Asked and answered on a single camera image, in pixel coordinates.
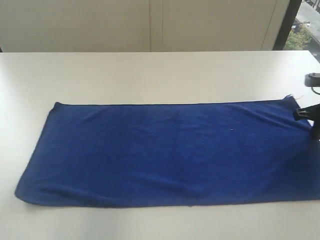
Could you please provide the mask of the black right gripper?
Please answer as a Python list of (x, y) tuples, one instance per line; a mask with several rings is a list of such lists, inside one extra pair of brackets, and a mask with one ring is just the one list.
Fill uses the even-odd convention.
[(293, 112), (295, 121), (310, 120), (313, 121), (313, 126), (310, 130), (310, 136), (315, 139), (320, 139), (320, 105), (315, 104), (304, 108), (298, 108)]

